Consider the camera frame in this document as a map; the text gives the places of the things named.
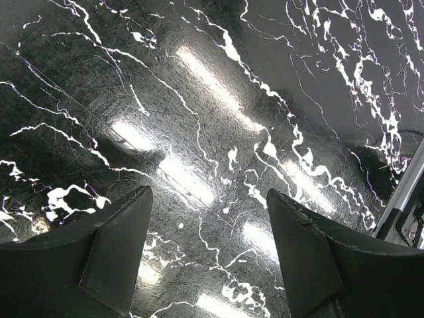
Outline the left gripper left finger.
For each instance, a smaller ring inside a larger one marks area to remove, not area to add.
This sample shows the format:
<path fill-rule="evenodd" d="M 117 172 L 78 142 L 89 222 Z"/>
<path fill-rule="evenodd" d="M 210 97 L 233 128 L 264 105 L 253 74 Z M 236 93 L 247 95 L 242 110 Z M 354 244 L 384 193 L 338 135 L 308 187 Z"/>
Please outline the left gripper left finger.
<path fill-rule="evenodd" d="M 1 245 L 2 317 L 127 317 L 153 193 L 143 185 L 102 210 Z"/>

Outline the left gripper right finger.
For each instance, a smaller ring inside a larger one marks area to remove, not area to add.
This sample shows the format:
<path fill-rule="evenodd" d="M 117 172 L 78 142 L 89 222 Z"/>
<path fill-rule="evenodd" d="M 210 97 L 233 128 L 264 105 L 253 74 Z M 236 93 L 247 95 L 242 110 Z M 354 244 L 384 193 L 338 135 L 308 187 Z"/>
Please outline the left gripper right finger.
<path fill-rule="evenodd" d="M 266 196 L 292 317 L 422 317 L 423 251 Z"/>

